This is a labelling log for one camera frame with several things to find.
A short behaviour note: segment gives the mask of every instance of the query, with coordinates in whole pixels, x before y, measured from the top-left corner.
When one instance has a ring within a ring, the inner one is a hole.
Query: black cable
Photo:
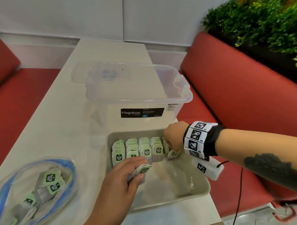
[[[241,190],[242,190],[242,173],[243,173],[243,167],[241,168],[241,173],[240,173],[240,191],[239,191],[239,199],[238,199],[238,205],[237,205],[237,209],[236,209],[236,214],[235,214],[235,218],[233,221],[233,225],[235,224],[236,221],[236,217],[239,211],[239,206],[240,206],[240,199],[241,199]]]
[[[220,163],[219,165],[217,165],[217,168],[219,168],[221,165],[223,165],[226,162],[230,162],[230,161],[225,161],[225,162]]]

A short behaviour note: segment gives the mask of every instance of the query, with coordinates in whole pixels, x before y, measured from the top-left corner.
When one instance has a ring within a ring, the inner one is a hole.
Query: left hand
[[[146,163],[144,156],[132,157],[114,167],[104,178],[92,214],[85,224],[120,225],[130,210],[144,174],[134,177],[129,185],[127,179],[137,167]]]

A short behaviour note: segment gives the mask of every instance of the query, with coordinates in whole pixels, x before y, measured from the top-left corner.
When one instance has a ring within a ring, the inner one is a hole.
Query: plastic tray
[[[163,130],[111,133],[107,138],[106,173],[112,169],[111,146],[115,141],[156,136],[163,137]],[[131,211],[207,195],[209,181],[192,166],[191,160],[183,151],[176,160],[153,162],[145,183],[137,190]]]

